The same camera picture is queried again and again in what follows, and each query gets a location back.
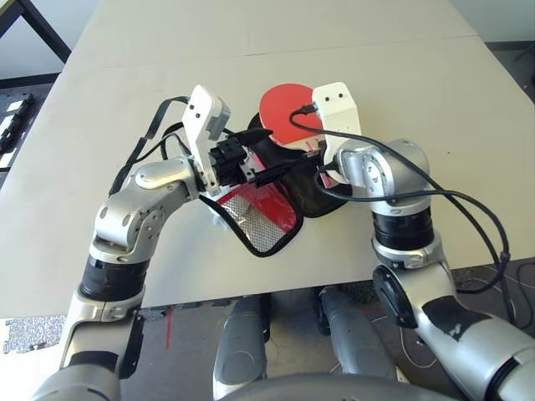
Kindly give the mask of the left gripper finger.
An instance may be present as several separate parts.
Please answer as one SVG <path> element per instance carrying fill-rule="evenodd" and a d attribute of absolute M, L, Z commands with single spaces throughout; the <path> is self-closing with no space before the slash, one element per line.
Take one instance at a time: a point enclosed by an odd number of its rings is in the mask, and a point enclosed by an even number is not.
<path fill-rule="evenodd" d="M 268 139 L 272 131 L 264 128 L 252 128 L 236 132 L 236 139 L 241 146 L 252 147 L 253 145 Z"/>
<path fill-rule="evenodd" d="M 285 176 L 292 168 L 292 163 L 282 163 L 260 171 L 251 170 L 252 175 L 249 177 L 249 183 L 257 188 L 271 184 Z"/>

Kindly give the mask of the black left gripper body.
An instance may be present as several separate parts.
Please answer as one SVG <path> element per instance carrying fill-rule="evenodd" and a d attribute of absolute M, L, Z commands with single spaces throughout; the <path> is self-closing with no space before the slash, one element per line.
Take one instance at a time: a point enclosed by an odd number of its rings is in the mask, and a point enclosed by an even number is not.
<path fill-rule="evenodd" d="M 216 147 L 210 149 L 209 157 L 219 186 L 233 187 L 253 182 L 254 171 L 247 163 L 247 148 L 235 135 L 218 141 Z"/>

